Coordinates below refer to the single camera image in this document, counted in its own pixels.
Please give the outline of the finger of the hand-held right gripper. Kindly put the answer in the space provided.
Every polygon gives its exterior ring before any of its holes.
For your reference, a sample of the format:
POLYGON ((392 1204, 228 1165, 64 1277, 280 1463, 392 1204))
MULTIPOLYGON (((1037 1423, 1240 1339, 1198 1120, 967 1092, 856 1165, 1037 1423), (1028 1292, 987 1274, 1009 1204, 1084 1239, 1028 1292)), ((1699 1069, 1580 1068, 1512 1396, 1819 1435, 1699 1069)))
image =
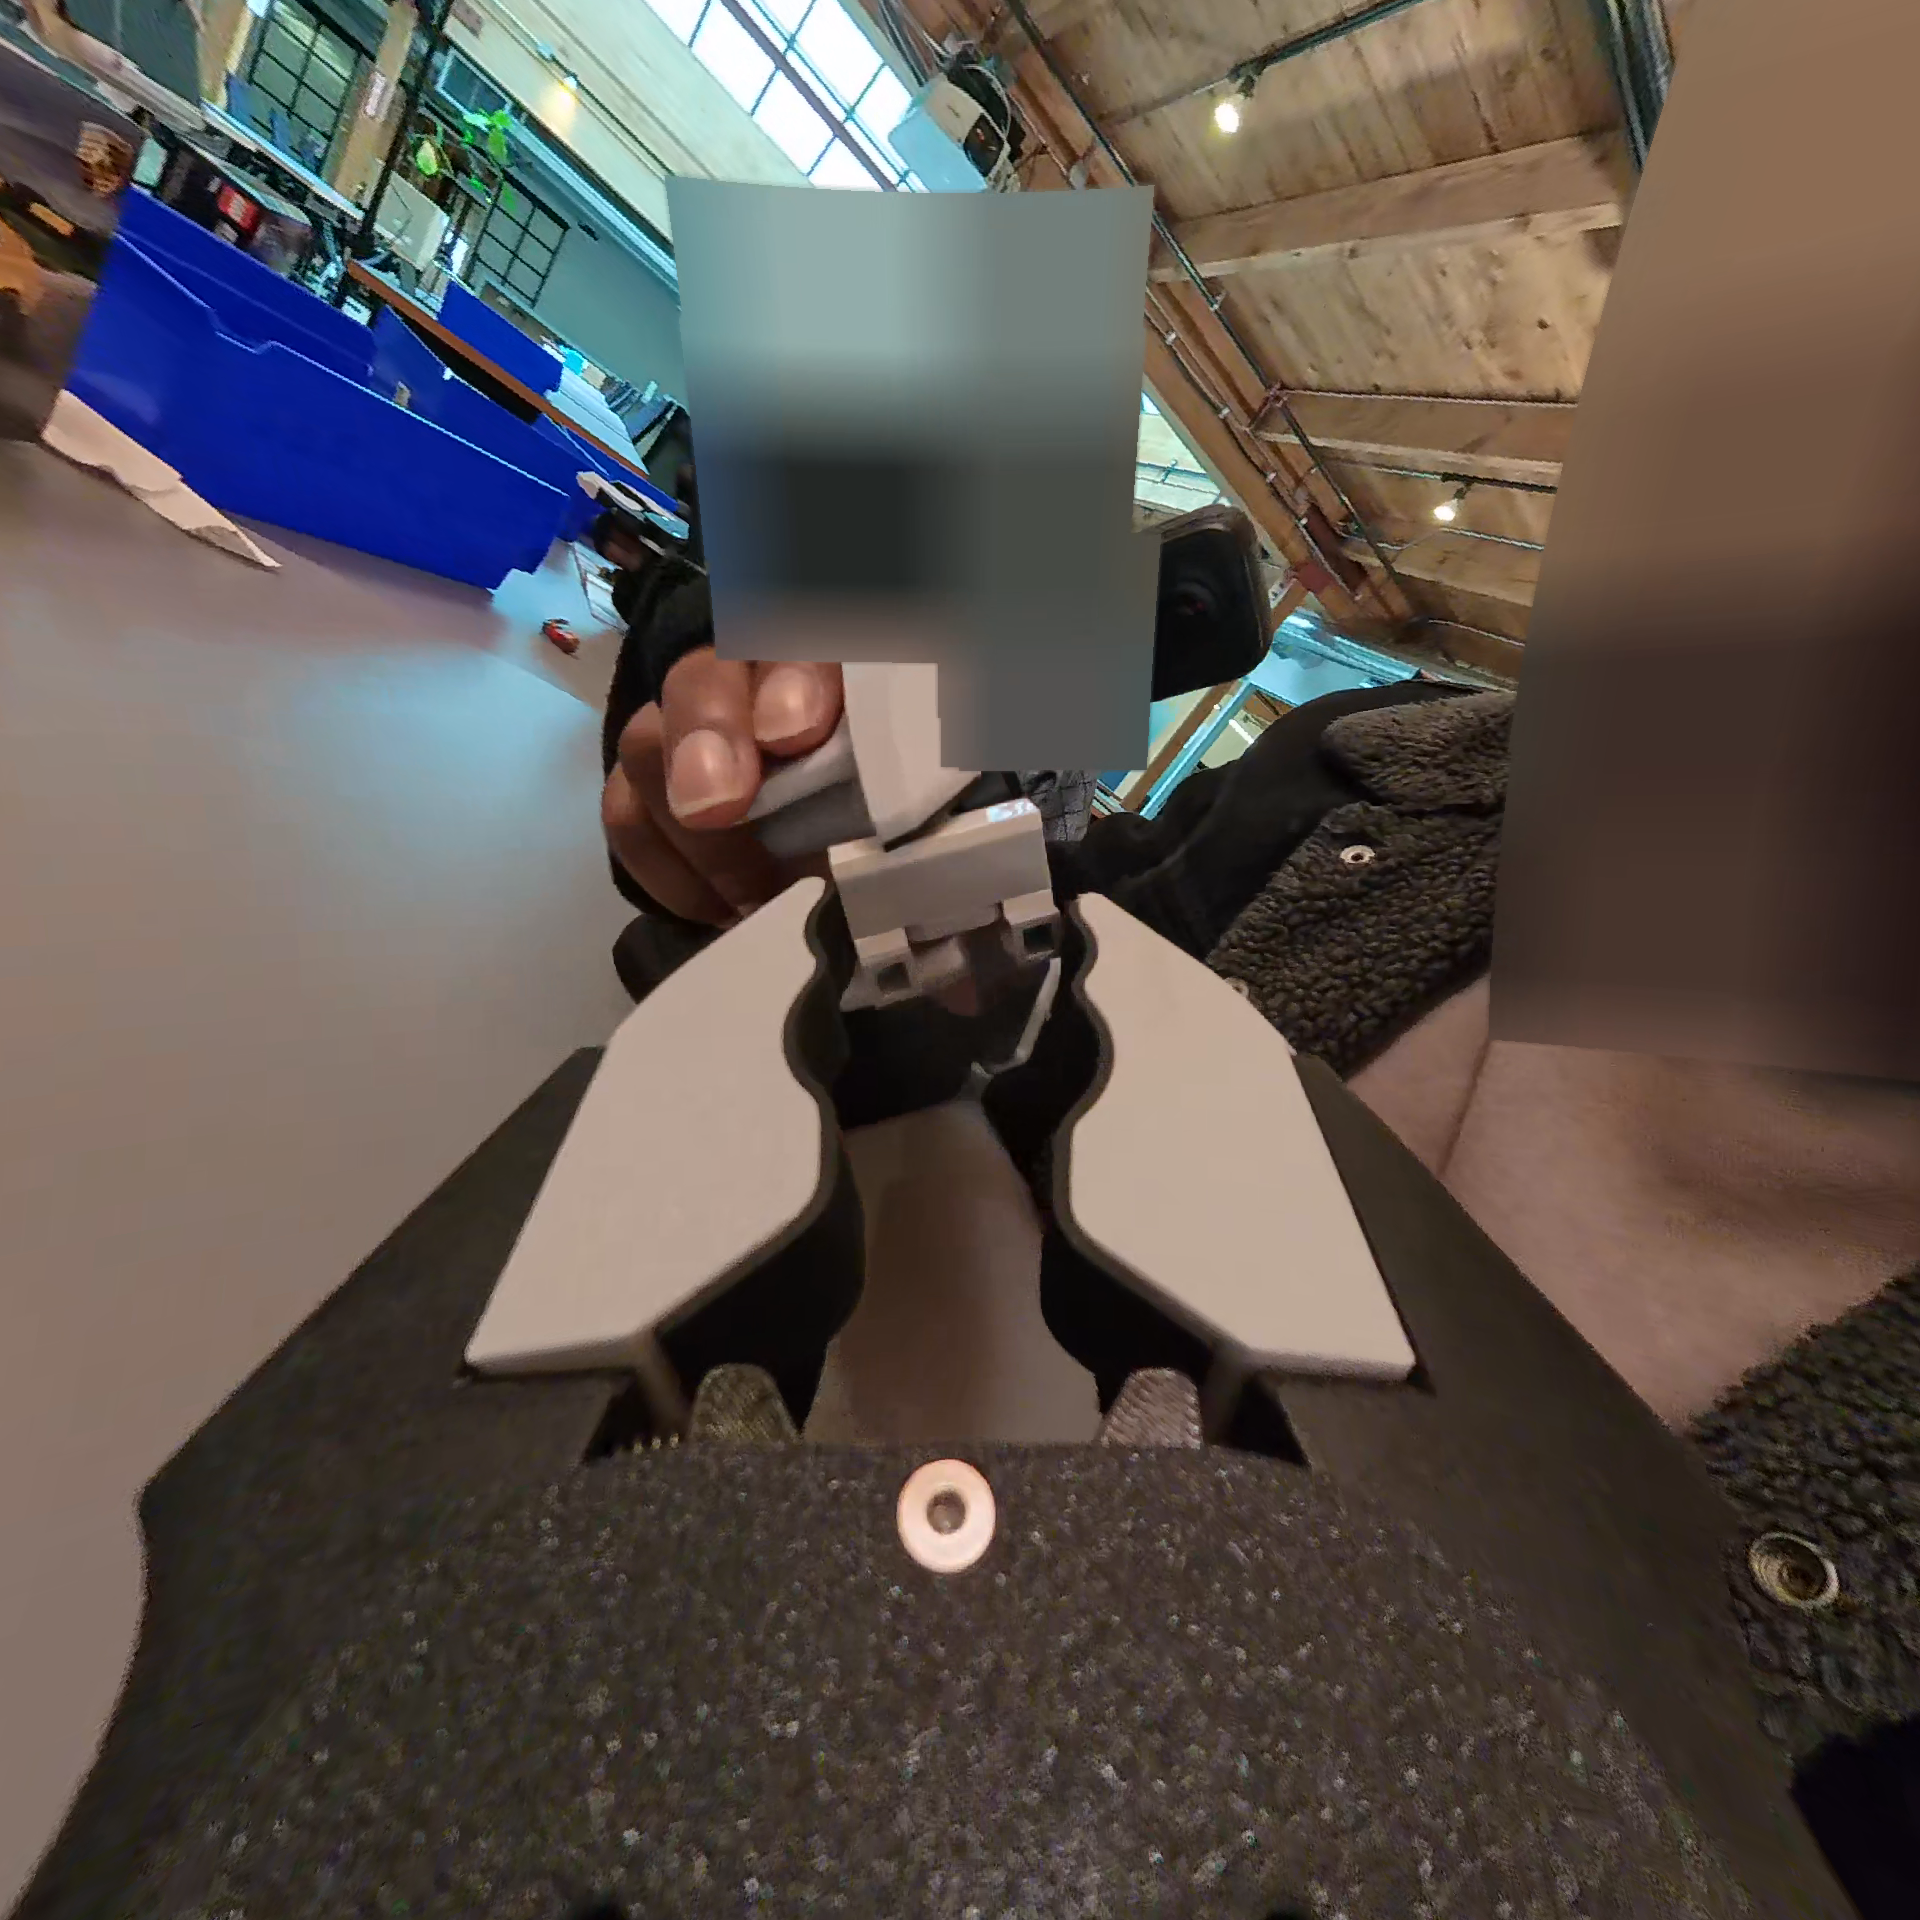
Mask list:
POLYGON ((845 667, 853 773, 876 853, 990 804, 990 787, 941 760, 936 667, 845 667))

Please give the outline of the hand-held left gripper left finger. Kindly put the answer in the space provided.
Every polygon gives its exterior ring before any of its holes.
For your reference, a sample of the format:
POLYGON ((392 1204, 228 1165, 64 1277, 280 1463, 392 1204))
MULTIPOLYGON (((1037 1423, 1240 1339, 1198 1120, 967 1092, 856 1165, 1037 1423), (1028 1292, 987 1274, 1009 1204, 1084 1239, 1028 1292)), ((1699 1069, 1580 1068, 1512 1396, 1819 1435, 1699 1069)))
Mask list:
POLYGON ((479 1381, 627 1374, 656 1435, 756 1370, 793 1423, 866 1274, 835 1112, 848 930, 797 880, 613 1031, 466 1338, 479 1381))

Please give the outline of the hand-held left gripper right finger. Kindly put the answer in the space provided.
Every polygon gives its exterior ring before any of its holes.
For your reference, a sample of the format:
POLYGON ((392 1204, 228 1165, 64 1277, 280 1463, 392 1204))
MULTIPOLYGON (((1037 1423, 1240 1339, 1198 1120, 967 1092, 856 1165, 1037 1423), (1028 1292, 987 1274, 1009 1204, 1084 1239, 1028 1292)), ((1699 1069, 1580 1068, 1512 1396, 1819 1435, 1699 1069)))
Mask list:
POLYGON ((1291 1043, 1113 899, 1072 919, 1090 1077, 1048 1154, 1040 1296, 1098 1405, 1163 1373, 1225 1440, 1261 1381, 1404 1388, 1418 1353, 1291 1043))

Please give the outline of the white toy brick plate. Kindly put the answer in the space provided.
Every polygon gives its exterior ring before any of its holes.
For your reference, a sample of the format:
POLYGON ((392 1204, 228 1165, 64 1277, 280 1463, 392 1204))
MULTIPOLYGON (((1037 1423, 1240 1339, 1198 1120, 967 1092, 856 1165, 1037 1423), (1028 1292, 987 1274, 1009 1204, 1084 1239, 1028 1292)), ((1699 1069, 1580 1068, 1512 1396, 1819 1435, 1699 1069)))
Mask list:
POLYGON ((929 1000, 982 954, 1033 968, 1061 948, 1045 822, 1025 796, 956 814, 897 849, 839 844, 829 876, 853 945, 841 1012, 929 1000))

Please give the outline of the grey desk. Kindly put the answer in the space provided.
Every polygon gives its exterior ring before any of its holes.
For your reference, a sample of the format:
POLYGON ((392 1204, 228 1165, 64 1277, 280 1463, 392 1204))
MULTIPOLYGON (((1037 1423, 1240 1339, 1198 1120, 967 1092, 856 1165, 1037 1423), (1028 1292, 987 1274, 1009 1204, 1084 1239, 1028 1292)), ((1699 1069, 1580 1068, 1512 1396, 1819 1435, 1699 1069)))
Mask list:
POLYGON ((132 1658, 159 1467, 623 1004, 604 665, 3 447, 3 1906, 132 1658))

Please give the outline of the person's right hand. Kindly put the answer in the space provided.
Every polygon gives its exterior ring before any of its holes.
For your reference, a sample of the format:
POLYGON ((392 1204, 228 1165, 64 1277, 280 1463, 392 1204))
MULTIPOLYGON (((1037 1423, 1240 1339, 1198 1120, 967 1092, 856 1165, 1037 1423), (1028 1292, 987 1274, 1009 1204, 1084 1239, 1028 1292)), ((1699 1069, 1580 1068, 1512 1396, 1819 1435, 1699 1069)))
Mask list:
POLYGON ((728 927, 826 853, 781 860, 747 827, 767 771, 809 757, 836 729, 841 669, 832 661, 736 661, 697 649, 666 673, 658 702, 623 728, 602 790, 602 829, 620 872, 660 911, 728 927))

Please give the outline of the dark fleece jacket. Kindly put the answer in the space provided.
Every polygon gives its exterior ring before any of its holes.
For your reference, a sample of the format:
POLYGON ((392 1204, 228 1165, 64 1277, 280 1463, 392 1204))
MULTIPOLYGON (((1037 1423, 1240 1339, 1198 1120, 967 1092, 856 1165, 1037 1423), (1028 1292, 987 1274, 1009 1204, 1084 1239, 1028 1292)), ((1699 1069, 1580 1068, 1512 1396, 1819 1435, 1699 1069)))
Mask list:
MULTIPOLYGON (((1510 695, 1334 695, 1149 818, 1092 822, 1079 887, 1209 964, 1348 1081, 1485 984, 1510 695)), ((1678 1432, 1749 1536, 1803 1539, 1824 1606, 1732 1570, 1762 1728, 1803 1790, 1916 1832, 1916 1270, 1678 1432)))

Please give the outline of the pink cloth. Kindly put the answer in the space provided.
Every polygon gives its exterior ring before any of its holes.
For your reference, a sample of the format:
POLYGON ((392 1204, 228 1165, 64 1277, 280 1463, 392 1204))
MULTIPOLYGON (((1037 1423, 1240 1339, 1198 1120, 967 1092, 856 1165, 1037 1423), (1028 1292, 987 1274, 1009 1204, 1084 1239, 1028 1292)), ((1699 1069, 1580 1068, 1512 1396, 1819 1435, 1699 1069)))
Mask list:
POLYGON ((1492 1041, 1475 984, 1349 1088, 1669 1426, 1916 1268, 1916 1085, 1492 1041))

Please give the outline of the large blue bin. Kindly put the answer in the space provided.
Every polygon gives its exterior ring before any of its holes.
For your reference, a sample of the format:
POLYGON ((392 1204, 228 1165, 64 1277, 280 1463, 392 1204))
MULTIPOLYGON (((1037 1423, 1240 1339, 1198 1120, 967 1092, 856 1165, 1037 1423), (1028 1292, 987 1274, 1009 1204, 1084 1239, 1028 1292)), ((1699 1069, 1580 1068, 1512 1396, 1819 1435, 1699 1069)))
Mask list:
POLYGON ((554 430, 145 190, 122 206, 66 393, 227 517, 466 588, 536 570, 594 510, 554 430))

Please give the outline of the white crumpled tissue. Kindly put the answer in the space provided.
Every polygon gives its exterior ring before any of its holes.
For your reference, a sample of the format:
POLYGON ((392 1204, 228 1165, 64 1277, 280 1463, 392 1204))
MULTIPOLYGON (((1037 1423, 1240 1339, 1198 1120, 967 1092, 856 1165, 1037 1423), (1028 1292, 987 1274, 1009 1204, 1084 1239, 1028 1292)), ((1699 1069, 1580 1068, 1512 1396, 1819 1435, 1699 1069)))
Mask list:
POLYGON ((274 574, 280 561, 223 514, 204 503, 176 468, 112 428, 69 389, 62 389, 39 430, 39 447, 91 474, 191 540, 238 561, 274 574))

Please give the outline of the black toy car box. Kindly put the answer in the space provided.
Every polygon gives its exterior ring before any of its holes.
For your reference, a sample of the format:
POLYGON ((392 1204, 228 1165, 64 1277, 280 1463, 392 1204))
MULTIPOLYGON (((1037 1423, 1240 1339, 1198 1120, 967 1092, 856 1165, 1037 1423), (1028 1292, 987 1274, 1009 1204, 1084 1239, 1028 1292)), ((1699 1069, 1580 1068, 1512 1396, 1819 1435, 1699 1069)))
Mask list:
POLYGON ((115 241, 139 128, 84 71, 3 40, 3 437, 64 389, 115 241))

